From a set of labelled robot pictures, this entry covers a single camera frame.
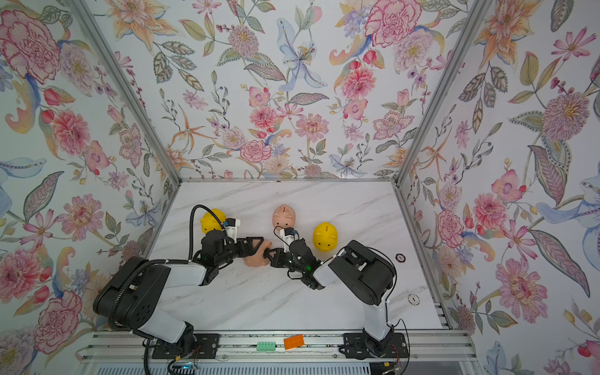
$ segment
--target green lego brick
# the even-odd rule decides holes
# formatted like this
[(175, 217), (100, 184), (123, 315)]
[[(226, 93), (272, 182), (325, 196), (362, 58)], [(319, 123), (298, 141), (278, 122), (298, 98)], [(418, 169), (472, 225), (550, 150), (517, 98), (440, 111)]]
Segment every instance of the green lego brick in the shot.
[(256, 344), (257, 352), (274, 352), (275, 342), (274, 341), (259, 341)]

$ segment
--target wall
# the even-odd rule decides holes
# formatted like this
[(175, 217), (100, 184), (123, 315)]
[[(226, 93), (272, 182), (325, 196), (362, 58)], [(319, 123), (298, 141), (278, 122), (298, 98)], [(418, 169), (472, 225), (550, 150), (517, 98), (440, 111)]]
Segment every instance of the wall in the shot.
[(390, 178), (467, 0), (87, 1), (184, 178)]
[(174, 186), (62, 1), (0, 23), (0, 373), (66, 374)]
[(489, 374), (600, 373), (599, 12), (496, 0), (402, 184)]

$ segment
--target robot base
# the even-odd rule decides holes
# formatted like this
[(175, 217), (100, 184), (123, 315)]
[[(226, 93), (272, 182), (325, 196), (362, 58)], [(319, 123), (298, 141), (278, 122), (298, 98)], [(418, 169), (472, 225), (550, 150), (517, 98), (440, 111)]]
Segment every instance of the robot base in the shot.
[[(366, 359), (375, 358), (371, 354), (372, 351), (377, 350), (373, 347), (367, 347), (367, 340), (370, 340), (370, 336), (366, 333), (355, 333), (355, 334), (344, 334), (344, 346), (340, 347), (340, 353), (344, 354), (346, 358), (352, 359)], [(407, 350), (406, 341), (404, 335), (401, 333), (394, 333), (384, 350), (381, 351), (380, 358), (408, 358), (409, 352)]]
[[(200, 349), (191, 358), (215, 359), (219, 347), (219, 334), (194, 334)], [(162, 342), (152, 351), (152, 359), (174, 359), (183, 353), (177, 352), (176, 346)]]

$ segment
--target marble table surface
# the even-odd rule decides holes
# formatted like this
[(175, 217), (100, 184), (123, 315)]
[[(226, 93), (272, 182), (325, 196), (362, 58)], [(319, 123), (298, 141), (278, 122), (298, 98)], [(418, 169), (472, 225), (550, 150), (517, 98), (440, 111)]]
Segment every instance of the marble table surface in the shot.
[[(382, 182), (186, 182), (173, 203), (150, 254), (150, 259), (186, 259), (189, 249), (190, 211), (196, 204), (218, 208), (241, 220), (238, 237), (263, 236), (274, 247), (283, 243), (273, 235), (273, 210), (288, 204), (296, 211), (295, 229), (321, 260), (335, 255), (350, 240), (388, 255), (396, 267), (397, 285), (390, 297), (389, 319), (403, 318), (412, 329), (442, 326), (394, 190)], [(204, 236), (196, 211), (194, 252)], [(335, 250), (322, 253), (313, 246), (313, 230), (324, 222), (336, 226)], [(396, 261), (396, 254), (406, 261)], [(418, 296), (412, 305), (408, 296)], [(263, 266), (249, 268), (242, 259), (219, 272), (208, 286), (169, 288), (159, 306), (190, 322), (195, 329), (292, 330), (362, 329), (362, 302), (340, 281), (311, 290), (290, 280), (286, 270)]]

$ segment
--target wire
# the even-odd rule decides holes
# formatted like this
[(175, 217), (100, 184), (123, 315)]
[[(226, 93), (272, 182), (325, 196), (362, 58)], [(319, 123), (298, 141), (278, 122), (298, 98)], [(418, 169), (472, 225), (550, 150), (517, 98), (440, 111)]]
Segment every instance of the wire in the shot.
[(221, 229), (225, 230), (225, 227), (223, 226), (223, 223), (221, 222), (221, 220), (219, 220), (217, 215), (215, 215), (215, 213), (210, 208), (206, 207), (205, 205), (194, 206), (194, 208), (191, 209), (191, 213), (190, 213), (190, 252), (188, 254), (188, 260), (192, 260), (192, 255), (194, 253), (194, 214), (196, 213), (196, 210), (199, 208), (202, 208), (202, 209), (206, 210), (206, 212), (211, 214), (212, 217), (214, 217), (215, 220), (219, 223), (219, 226), (221, 227)]

